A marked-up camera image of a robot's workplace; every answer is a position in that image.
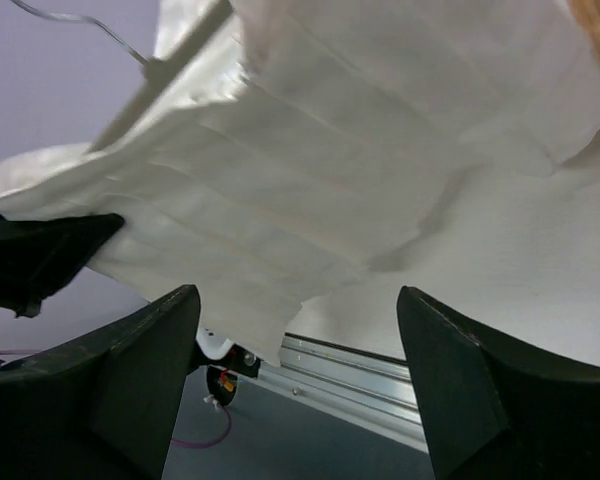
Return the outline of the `white pleated skirt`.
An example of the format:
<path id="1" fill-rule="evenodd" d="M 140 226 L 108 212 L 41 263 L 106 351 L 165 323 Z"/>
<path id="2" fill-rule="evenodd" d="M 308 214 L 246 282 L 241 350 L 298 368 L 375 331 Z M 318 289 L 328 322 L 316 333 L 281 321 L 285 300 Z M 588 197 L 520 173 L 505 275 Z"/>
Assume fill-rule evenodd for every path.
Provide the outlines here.
<path id="1" fill-rule="evenodd" d="M 276 361 L 399 354 L 416 286 L 600 365 L 600 60 L 568 1 L 237 1 L 114 146 L 0 164 L 0 213 L 115 212 L 92 268 Z"/>

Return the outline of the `grey hanger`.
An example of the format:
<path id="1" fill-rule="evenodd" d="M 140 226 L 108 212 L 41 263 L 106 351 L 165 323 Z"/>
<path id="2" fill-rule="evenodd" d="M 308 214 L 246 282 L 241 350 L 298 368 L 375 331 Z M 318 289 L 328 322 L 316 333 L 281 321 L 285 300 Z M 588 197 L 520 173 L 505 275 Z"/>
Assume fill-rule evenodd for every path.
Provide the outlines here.
<path id="1" fill-rule="evenodd" d="M 228 1 L 80 1 L 79 17 L 48 5 L 0 2 L 0 93 L 13 110 L 0 143 L 17 150 L 114 145 L 233 14 Z M 189 18 L 191 6 L 198 18 Z"/>

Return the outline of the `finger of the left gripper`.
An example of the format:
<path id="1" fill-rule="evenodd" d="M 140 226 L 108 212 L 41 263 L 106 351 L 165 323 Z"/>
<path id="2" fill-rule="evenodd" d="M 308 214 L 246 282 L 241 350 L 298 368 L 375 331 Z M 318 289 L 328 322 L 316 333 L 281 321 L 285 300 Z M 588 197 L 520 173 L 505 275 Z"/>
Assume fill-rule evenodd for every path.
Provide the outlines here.
<path id="1" fill-rule="evenodd" d="M 0 214 L 0 308 L 34 318 L 125 225 L 109 213 L 45 221 Z"/>

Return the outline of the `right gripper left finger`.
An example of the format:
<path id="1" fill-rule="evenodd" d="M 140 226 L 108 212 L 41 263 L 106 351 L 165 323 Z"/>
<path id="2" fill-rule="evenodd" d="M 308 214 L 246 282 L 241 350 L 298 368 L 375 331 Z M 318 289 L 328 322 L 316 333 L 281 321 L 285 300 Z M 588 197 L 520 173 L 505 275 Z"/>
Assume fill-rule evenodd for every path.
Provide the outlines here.
<path id="1" fill-rule="evenodd" d="M 199 315 L 184 285 L 0 366 L 0 479 L 160 478 Z"/>

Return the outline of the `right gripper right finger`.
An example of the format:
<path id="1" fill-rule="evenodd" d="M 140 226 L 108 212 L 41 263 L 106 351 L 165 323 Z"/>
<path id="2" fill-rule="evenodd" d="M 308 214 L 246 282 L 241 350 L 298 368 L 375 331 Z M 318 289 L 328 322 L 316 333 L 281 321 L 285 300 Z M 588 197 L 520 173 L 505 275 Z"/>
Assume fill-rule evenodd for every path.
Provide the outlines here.
<path id="1" fill-rule="evenodd" d="M 600 479 L 600 367 L 405 286 L 397 320 L 438 479 Z"/>

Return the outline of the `aluminium front rail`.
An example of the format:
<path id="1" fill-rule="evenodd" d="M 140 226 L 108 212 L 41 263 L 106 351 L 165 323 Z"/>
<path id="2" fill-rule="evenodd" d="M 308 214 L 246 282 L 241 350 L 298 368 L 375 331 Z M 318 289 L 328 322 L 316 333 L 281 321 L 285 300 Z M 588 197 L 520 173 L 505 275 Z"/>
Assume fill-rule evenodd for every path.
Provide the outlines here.
<path id="1" fill-rule="evenodd" d="M 254 383 L 350 424 L 428 451 L 404 360 L 287 334 L 280 365 L 262 363 Z"/>

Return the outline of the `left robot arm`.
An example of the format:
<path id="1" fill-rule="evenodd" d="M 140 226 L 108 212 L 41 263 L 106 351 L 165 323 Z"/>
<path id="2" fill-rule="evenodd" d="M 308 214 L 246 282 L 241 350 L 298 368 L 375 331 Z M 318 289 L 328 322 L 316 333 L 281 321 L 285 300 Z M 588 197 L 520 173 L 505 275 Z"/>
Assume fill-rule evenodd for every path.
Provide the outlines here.
<path id="1" fill-rule="evenodd" d="M 46 221 L 8 220 L 0 214 L 0 308 L 16 317 L 38 316 L 43 301 L 69 285 L 124 225 L 115 213 Z M 207 368 L 210 396 L 225 407 L 237 392 L 237 377 L 256 377 L 260 361 L 230 341 L 214 347 L 215 338 L 207 329 L 198 331 L 190 369 Z"/>

